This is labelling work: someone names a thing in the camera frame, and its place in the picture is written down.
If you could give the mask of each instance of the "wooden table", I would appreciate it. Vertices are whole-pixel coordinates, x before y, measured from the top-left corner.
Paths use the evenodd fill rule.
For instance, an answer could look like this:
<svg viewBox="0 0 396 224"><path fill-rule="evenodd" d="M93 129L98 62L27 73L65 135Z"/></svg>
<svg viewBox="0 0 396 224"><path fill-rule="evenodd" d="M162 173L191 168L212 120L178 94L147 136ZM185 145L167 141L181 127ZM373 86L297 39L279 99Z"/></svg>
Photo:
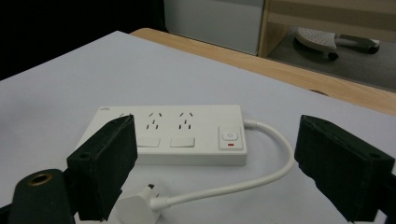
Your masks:
<svg viewBox="0 0 396 224"><path fill-rule="evenodd" d="M302 68L148 28L137 30L131 35L221 63L227 63L307 90L320 91L332 98L354 105L364 106L396 116L396 93L390 91L382 91L336 77L325 76Z"/></svg>

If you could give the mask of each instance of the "power switch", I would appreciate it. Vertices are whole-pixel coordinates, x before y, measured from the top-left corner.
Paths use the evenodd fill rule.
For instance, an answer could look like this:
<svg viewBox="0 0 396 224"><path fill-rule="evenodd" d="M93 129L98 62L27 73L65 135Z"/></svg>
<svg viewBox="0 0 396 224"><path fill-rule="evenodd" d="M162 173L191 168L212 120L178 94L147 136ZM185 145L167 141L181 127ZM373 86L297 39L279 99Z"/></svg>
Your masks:
<svg viewBox="0 0 396 224"><path fill-rule="evenodd" d="M235 141L238 139L238 133L232 131L225 131L223 134L223 140L225 141Z"/></svg>
<svg viewBox="0 0 396 224"><path fill-rule="evenodd" d="M227 151L243 150L240 127L219 127L219 149Z"/></svg>

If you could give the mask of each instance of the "white wall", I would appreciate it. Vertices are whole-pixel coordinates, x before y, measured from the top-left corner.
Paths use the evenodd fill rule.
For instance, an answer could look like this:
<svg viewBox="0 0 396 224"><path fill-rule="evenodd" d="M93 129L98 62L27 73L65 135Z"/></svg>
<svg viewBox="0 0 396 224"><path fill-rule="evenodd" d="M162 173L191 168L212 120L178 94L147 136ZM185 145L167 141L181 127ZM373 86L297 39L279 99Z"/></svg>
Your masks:
<svg viewBox="0 0 396 224"><path fill-rule="evenodd" d="M164 0L170 33L256 55L263 0Z"/></svg>

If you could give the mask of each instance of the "power strip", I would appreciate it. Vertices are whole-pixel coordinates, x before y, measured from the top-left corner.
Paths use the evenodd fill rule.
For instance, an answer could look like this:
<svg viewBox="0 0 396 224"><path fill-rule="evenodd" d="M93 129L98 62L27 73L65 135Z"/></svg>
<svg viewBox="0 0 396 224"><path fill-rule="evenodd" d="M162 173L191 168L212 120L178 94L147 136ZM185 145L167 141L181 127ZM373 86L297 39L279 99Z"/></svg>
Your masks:
<svg viewBox="0 0 396 224"><path fill-rule="evenodd" d="M138 159L150 165L245 165L239 105L103 106L78 147L110 120L134 115Z"/></svg>

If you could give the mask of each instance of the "white table surface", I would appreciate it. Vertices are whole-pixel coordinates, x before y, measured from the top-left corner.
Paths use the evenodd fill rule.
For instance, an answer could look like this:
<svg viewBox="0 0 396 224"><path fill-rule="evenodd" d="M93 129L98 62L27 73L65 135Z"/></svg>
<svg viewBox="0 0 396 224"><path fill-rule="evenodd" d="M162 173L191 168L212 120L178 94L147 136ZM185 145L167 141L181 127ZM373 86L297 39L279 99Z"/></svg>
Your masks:
<svg viewBox="0 0 396 224"><path fill-rule="evenodd" d="M0 81L0 206L11 203L25 176L64 170L102 105L241 105L244 119L273 125L294 146L300 116L311 115L396 157L395 117L116 32ZM270 174L286 161L260 133L247 131L247 148L244 167L136 165L123 194L149 183L169 196L219 187ZM113 216L109 222L117 223ZM175 205L159 223L347 222L296 163L268 186Z"/></svg>

